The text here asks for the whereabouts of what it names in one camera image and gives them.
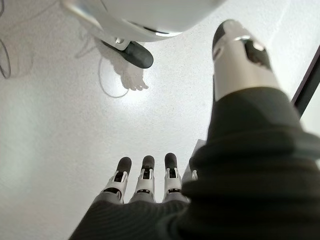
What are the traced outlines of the robot right hand dark palm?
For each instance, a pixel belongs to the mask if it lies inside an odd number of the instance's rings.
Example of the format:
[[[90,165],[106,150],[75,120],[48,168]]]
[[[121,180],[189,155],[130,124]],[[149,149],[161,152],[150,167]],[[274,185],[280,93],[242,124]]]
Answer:
[[[71,235],[73,240],[317,240],[320,139],[303,130],[265,47],[238,21],[212,43],[213,106],[207,139],[183,181],[165,155],[165,188],[154,199],[155,159],[142,161],[130,201],[123,157]]]

